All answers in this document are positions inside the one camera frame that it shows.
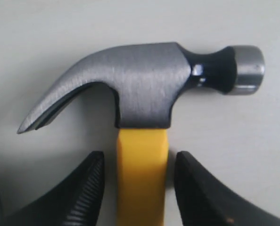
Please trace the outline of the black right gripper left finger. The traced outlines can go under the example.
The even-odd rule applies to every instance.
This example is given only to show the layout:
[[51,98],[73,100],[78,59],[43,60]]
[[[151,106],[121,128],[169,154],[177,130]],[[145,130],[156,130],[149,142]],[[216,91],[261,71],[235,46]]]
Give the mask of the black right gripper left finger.
[[45,195],[0,218],[0,226],[95,226],[104,189],[104,153],[93,151]]

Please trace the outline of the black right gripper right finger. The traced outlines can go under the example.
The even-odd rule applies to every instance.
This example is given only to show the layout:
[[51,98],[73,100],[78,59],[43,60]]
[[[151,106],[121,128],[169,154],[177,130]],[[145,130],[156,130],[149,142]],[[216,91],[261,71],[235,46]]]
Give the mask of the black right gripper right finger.
[[184,226],[280,226],[279,217],[233,192],[187,151],[176,155],[174,189]]

